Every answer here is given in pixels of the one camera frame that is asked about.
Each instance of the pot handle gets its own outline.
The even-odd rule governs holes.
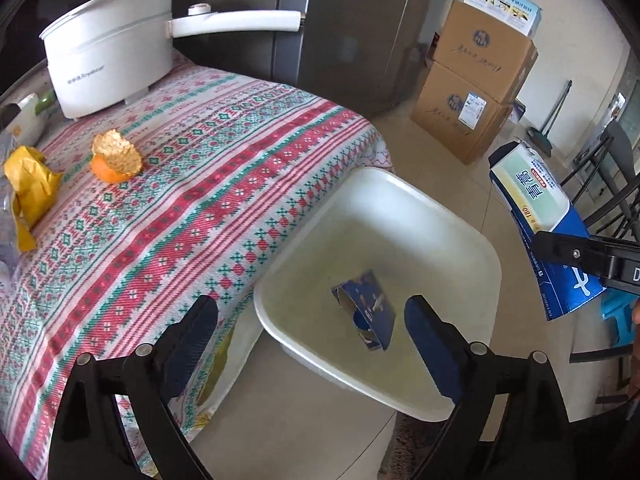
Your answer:
[[[296,10],[238,10],[196,14],[171,20],[169,35],[172,38],[182,38],[196,34],[238,30],[297,32],[303,25],[304,19],[305,15]]]

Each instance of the gray refrigerator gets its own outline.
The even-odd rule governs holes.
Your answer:
[[[199,64],[291,84],[372,116],[414,92],[431,1],[174,0],[175,16],[195,2],[213,10],[306,12],[299,34],[211,34],[174,45]]]

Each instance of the yellow plastic bag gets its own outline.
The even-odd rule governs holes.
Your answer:
[[[62,173],[44,165],[44,159],[35,148],[19,146],[4,163],[4,174],[15,190],[13,209],[21,252],[36,247],[29,229],[55,202],[62,178]]]

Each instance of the silver bolt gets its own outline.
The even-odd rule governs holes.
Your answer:
[[[533,360],[537,363],[540,363],[541,365],[543,365],[547,361],[546,354],[544,352],[541,352],[540,350],[536,350],[535,352],[533,352],[532,356]]]
[[[78,356],[78,359],[76,359],[76,363],[78,363],[80,366],[84,366],[90,360],[91,360],[91,354],[89,354],[89,352],[84,352],[83,354],[80,354]]]
[[[471,345],[469,345],[469,348],[476,355],[486,354],[486,345],[479,341],[474,341],[473,343],[471,343]]]
[[[149,343],[142,343],[142,345],[138,345],[136,348],[136,355],[138,357],[144,357],[151,354],[151,351],[154,349],[154,346]]]

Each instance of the white plastic bin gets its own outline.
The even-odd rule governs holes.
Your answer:
[[[389,348],[369,351],[331,288],[372,269],[396,311]],[[489,343],[500,261],[478,231],[395,175],[353,171],[276,256],[255,287],[269,334],[313,367],[420,420],[452,410],[404,326],[422,294],[468,341]]]

